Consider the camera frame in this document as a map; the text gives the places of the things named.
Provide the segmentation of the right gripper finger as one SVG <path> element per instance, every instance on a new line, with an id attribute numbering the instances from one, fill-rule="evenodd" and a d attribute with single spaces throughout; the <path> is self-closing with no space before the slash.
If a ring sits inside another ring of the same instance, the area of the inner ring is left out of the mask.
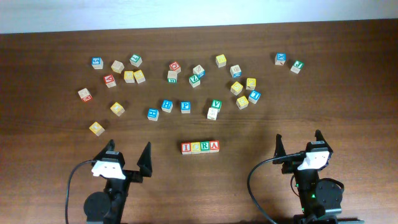
<path id="1" fill-rule="evenodd" d="M 276 142 L 275 142 L 274 158 L 280 158 L 286 156 L 284 145 L 282 143 L 282 136 L 280 134 L 276 134 L 275 140 Z"/>
<path id="2" fill-rule="evenodd" d="M 329 144 L 327 143 L 327 141 L 326 141 L 325 138 L 323 137 L 322 132 L 321 132 L 319 129 L 317 129 L 317 130 L 315 131 L 315 139 L 316 139 L 316 141 L 319 141 L 319 142 L 322 141 L 326 147 L 329 147 Z"/>

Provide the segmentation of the red letter I block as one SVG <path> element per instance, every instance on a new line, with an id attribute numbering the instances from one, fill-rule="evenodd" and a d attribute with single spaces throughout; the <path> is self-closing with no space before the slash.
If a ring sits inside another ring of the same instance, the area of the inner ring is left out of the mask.
<path id="1" fill-rule="evenodd" d="M 191 154 L 192 149 L 191 149 L 191 143 L 190 142 L 183 142 L 181 144 L 181 153 L 183 155 Z"/>

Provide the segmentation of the yellow letter C block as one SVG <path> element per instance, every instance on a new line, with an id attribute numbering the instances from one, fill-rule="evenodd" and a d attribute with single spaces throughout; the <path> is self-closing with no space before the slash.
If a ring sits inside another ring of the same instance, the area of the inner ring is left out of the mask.
<path id="1" fill-rule="evenodd" d="M 200 154 L 201 153 L 201 146 L 200 142 L 192 142 L 190 144 L 192 154 Z"/>

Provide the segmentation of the green letter R block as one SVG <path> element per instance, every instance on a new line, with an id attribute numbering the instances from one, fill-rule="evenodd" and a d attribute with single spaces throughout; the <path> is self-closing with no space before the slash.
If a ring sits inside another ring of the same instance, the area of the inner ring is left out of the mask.
<path id="1" fill-rule="evenodd" d="M 209 141 L 200 142 L 200 151 L 201 151 L 201 153 L 209 153 L 210 152 L 210 142 Z"/>

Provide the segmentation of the red letter A block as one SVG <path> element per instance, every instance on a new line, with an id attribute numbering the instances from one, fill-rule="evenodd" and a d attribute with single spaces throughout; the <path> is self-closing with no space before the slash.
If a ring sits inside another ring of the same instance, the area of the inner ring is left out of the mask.
<path id="1" fill-rule="evenodd" d="M 210 141 L 210 152 L 219 152 L 220 151 L 220 143 L 219 141 Z"/>

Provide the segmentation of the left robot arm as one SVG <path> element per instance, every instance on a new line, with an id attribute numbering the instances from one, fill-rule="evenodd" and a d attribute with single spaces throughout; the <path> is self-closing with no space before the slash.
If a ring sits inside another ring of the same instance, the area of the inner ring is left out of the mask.
<path id="1" fill-rule="evenodd" d="M 151 143 L 145 146 L 137 166 L 139 170 L 126 170 L 121 152 L 110 140 L 94 157 L 93 176 L 106 179 L 103 191 L 94 192 L 85 200 L 83 209 L 87 224 L 120 223 L 131 183 L 141 184 L 152 176 Z"/>

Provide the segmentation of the yellow block near arm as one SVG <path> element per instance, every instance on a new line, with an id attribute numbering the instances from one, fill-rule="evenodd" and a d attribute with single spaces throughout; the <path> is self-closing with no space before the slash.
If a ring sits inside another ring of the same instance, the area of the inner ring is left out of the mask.
<path id="1" fill-rule="evenodd" d="M 97 121 L 95 121 L 90 127 L 89 130 L 94 133 L 96 136 L 100 136 L 105 129 L 100 125 Z"/>

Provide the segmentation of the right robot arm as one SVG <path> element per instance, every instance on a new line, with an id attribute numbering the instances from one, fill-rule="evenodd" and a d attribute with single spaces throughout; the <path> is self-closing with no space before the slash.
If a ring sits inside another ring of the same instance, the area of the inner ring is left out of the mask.
<path id="1" fill-rule="evenodd" d="M 320 178 L 318 173 L 327 167 L 333 154 L 321 131 L 315 131 L 315 140 L 305 150 L 287 154 L 282 136 L 276 135 L 273 164 L 281 164 L 283 174 L 292 174 L 296 183 L 302 214 L 294 216 L 294 223 L 364 223 L 357 218 L 339 219 L 345 187 L 331 178 Z"/>

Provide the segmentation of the blue letter I block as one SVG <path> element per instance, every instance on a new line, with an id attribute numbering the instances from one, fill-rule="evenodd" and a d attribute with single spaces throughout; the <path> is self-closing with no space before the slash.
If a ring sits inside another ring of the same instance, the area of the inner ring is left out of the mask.
<path id="1" fill-rule="evenodd" d="M 256 104 L 260 97 L 261 97 L 261 94 L 258 91 L 253 90 L 248 96 L 248 101 L 253 104 Z"/>

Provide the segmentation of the yellow block tilted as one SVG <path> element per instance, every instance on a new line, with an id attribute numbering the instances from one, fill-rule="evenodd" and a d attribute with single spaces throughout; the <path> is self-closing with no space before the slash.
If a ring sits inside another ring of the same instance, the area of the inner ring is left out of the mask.
<path id="1" fill-rule="evenodd" d="M 243 85 L 240 84 L 240 82 L 234 82 L 230 88 L 231 93 L 233 93 L 234 95 L 240 94 L 242 90 L 243 90 Z"/>

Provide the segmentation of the yellow block right pair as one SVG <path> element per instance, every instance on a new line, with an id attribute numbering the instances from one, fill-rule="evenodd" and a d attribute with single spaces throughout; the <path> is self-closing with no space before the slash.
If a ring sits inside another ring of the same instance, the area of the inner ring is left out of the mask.
<path id="1" fill-rule="evenodd" d="M 133 75 L 134 75 L 134 78 L 136 79 L 137 83 L 142 83 L 146 80 L 142 70 L 133 72 Z"/>

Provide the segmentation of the blue block far left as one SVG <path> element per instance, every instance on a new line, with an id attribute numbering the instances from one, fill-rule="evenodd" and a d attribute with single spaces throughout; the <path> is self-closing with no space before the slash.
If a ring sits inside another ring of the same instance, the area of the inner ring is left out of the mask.
<path id="1" fill-rule="evenodd" d="M 91 59 L 91 65 L 94 69 L 103 69 L 104 62 L 101 57 L 93 57 Z"/>

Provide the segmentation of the blue letter X block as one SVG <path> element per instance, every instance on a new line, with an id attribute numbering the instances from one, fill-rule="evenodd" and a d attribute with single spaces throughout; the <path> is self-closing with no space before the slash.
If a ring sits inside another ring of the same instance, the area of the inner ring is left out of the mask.
<path id="1" fill-rule="evenodd" d="M 287 56 L 285 53 L 277 52 L 275 55 L 274 63 L 275 65 L 284 65 L 287 60 Z"/>

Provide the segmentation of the wooden block green side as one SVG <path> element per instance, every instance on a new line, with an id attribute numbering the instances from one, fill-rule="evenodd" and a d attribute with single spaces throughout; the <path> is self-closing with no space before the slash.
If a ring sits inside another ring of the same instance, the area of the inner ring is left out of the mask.
<path id="1" fill-rule="evenodd" d="M 177 79 L 178 79 L 178 73 L 176 71 L 168 71 L 167 74 L 167 81 L 169 83 L 177 83 Z"/>

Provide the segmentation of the wooden block blue front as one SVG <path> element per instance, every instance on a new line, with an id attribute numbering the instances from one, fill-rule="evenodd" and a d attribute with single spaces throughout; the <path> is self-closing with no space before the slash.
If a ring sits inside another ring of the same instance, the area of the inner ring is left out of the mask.
<path id="1" fill-rule="evenodd" d="M 238 78 L 242 75 L 242 71 L 239 65 L 233 65 L 230 67 L 230 73 L 233 78 Z"/>

